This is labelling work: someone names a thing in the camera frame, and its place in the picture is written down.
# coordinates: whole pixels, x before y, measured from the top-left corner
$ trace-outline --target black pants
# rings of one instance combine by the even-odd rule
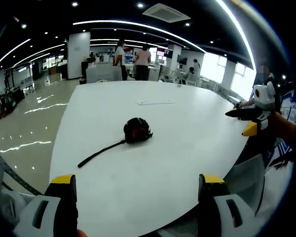
[[[148,80],[148,66],[137,65],[135,80]]]
[[[127,80],[127,71],[125,65],[121,65],[120,68],[122,69],[122,78],[123,80]]]

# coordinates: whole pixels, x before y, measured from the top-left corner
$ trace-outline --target led strip light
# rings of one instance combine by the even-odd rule
[[[35,58],[35,59],[32,59],[30,62],[33,62],[33,61],[37,60],[38,58],[44,57],[44,56],[49,55],[49,54],[50,54],[50,53],[47,53],[47,54],[44,54],[44,55],[42,55],[42,56],[40,56],[40,57],[37,57],[37,58]]]
[[[91,44],[90,46],[104,46],[104,45],[114,45],[114,46],[116,46],[117,43],[98,43],[98,44]],[[125,46],[142,48],[142,46],[132,45],[132,44],[126,44]]]
[[[24,41],[23,43],[20,43],[18,46],[16,46],[14,49],[10,50],[6,55],[4,55],[1,59],[0,62],[6,57],[8,56],[10,53],[12,53],[14,50],[16,50],[18,47],[20,47],[21,45],[25,44],[26,42],[29,42],[31,39],[28,39],[26,41]]]
[[[236,17],[232,14],[232,12],[230,11],[230,9],[227,7],[227,5],[222,1],[222,0],[216,0],[216,2],[222,7],[222,9],[227,13],[227,15],[230,17],[230,19],[232,20],[233,24],[235,25],[235,27],[237,28],[243,42],[245,43],[245,46],[247,48],[249,57],[251,59],[251,63],[252,63],[252,67],[253,67],[253,71],[255,72],[255,74],[257,73],[257,69],[256,69],[256,64],[255,64],[255,60],[253,58],[253,53],[251,51],[249,42],[246,38],[245,33],[243,32],[239,22],[237,21]]]
[[[91,39],[90,41],[105,41],[105,40],[112,40],[112,41],[119,41],[119,39]],[[165,49],[168,49],[167,47],[163,47],[163,46],[160,46],[160,45],[157,45],[157,44],[154,44],[154,43],[147,43],[147,42],[142,42],[142,41],[136,41],[136,40],[130,40],[130,39],[125,39],[125,41],[127,42],[134,42],[134,43],[143,43],[143,44],[149,44],[149,45],[152,45],[152,46],[156,46],[158,48],[165,48]]]
[[[75,22],[73,23],[73,25],[81,25],[81,24],[87,24],[87,23],[120,23],[120,24],[128,24],[128,25],[134,25],[134,26],[141,26],[141,27],[145,27],[145,28],[148,28],[148,29],[152,29],[152,30],[155,30],[155,31],[159,31],[159,32],[162,32],[162,33],[165,33],[167,35],[170,35],[170,36],[173,36],[175,38],[178,38],[192,46],[194,46],[195,48],[203,51],[204,53],[206,53],[205,50],[203,50],[201,47],[197,46],[196,44],[178,36],[178,35],[175,35],[171,32],[168,32],[168,31],[165,31],[165,30],[162,30],[162,29],[159,29],[159,28],[156,28],[154,26],[149,26],[149,25],[144,25],[144,24],[140,24],[140,23],[136,23],[136,22],[130,22],[130,21],[119,21],[119,20],[96,20],[96,21],[81,21],[81,22]]]
[[[42,51],[40,51],[40,52],[37,52],[37,53],[35,53],[35,54],[32,54],[31,56],[29,56],[29,57],[27,57],[27,58],[25,58],[25,59],[22,59],[20,62],[14,64],[14,65],[16,66],[16,65],[18,65],[19,63],[21,63],[21,62],[27,60],[27,59],[30,58],[30,57],[33,57],[33,56],[35,56],[35,55],[37,55],[37,54],[39,54],[39,53],[42,53],[42,52],[45,52],[45,51],[50,50],[50,49],[52,49],[52,48],[57,48],[57,47],[60,47],[60,46],[63,46],[63,45],[65,45],[65,44],[63,43],[63,44],[60,44],[60,45],[57,45],[57,46],[54,46],[54,47],[50,47],[50,48],[44,49],[44,50],[42,50]]]

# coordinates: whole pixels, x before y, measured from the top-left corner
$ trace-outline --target black strap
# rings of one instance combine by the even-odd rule
[[[125,140],[122,140],[122,141],[120,141],[120,142],[118,142],[118,143],[115,143],[114,145],[111,145],[111,146],[109,146],[109,147],[105,147],[105,148],[103,148],[103,149],[100,150],[99,152],[94,153],[93,155],[91,155],[91,156],[89,156],[88,158],[86,158],[85,160],[83,160],[80,164],[78,164],[78,168],[83,167],[83,166],[84,166],[85,164],[87,164],[92,158],[96,157],[97,155],[101,154],[102,152],[105,152],[105,151],[107,151],[108,149],[111,149],[111,148],[113,148],[113,147],[116,147],[116,146],[118,146],[118,145],[120,145],[120,144],[124,144],[125,142],[126,142]]]

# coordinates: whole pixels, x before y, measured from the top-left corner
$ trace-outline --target person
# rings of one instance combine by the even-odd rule
[[[117,49],[114,55],[113,66],[120,66],[122,70],[122,79],[127,80],[127,72],[125,67],[125,51],[123,47],[125,46],[125,41],[120,39],[117,43]]]
[[[193,75],[194,74],[194,67],[190,67],[188,69],[188,72],[182,76],[182,80],[180,81],[181,84],[184,84],[186,85],[186,80],[187,78],[190,76],[190,75]]]
[[[135,58],[136,76],[135,80],[148,80],[148,64],[151,62],[151,53],[148,50],[148,46],[143,46],[137,52]]]
[[[198,63],[196,58],[194,58],[193,62],[194,62],[194,66],[193,66],[194,67],[194,74],[199,76],[200,70],[201,70],[201,65]]]

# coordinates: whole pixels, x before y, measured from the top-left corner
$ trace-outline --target window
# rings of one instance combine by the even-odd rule
[[[231,90],[236,92],[245,100],[249,100],[255,81],[255,72],[243,64],[237,63]]]
[[[210,80],[221,83],[223,74],[225,73],[226,63],[227,58],[225,57],[213,53],[205,53],[201,68],[201,75]]]

